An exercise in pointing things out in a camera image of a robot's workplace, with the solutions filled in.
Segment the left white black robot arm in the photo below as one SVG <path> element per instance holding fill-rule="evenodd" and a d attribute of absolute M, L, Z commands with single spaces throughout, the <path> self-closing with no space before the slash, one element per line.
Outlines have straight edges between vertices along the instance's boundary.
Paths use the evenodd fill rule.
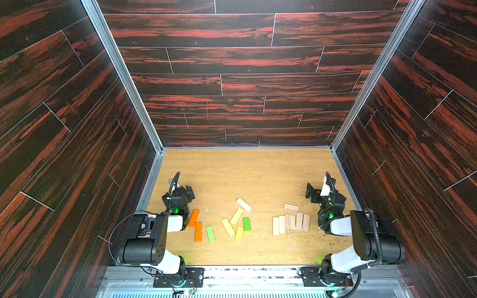
<path fill-rule="evenodd" d="M 123 221 L 125 235 L 114 244 L 111 256 L 118 265 L 150 268 L 160 278 L 184 278 L 184 258 L 166 249 L 169 233 L 184 231 L 191 220 L 189 204 L 195 199 L 191 186 L 179 185 L 180 172 L 169 181 L 162 199 L 165 211 L 134 213 Z"/>

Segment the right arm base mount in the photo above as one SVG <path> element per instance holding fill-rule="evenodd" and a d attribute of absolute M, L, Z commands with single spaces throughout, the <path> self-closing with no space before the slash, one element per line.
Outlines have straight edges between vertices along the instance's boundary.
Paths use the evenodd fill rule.
<path fill-rule="evenodd" d="M 339 273 L 333 269 L 322 267 L 302 267 L 298 271 L 305 287 L 338 287 L 353 286 L 351 274 Z"/>

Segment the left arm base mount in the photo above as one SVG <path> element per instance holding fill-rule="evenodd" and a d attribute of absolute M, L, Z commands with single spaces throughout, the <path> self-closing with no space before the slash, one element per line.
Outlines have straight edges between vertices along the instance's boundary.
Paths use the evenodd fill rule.
<path fill-rule="evenodd" d="M 204 268 L 185 267 L 175 274 L 157 273 L 154 275 L 153 288 L 202 288 Z"/>

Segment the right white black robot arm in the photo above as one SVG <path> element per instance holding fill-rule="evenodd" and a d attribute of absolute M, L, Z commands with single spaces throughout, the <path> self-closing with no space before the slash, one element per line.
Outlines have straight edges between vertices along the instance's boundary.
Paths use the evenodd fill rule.
<path fill-rule="evenodd" d="M 352 245 L 339 253 L 326 255 L 318 271 L 302 268 L 306 287 L 319 284 L 331 288 L 356 288 L 360 278 L 354 283 L 354 274 L 361 276 L 364 269 L 401 263 L 406 258 L 406 247 L 392 233 L 389 221 L 381 219 L 369 208 L 344 214 L 346 197 L 335 184 L 336 180 L 326 173 L 320 189 L 307 184 L 305 198 L 319 206 L 319 229 L 327 235 L 350 237 Z"/>

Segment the natural wood block crosswise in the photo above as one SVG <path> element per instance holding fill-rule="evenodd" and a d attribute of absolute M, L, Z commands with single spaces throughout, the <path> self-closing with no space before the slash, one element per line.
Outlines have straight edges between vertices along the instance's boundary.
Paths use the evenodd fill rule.
<path fill-rule="evenodd" d="M 284 209 L 289 210 L 289 211 L 298 212 L 299 211 L 299 206 L 295 206 L 295 205 L 292 205 L 292 204 L 284 204 Z"/>

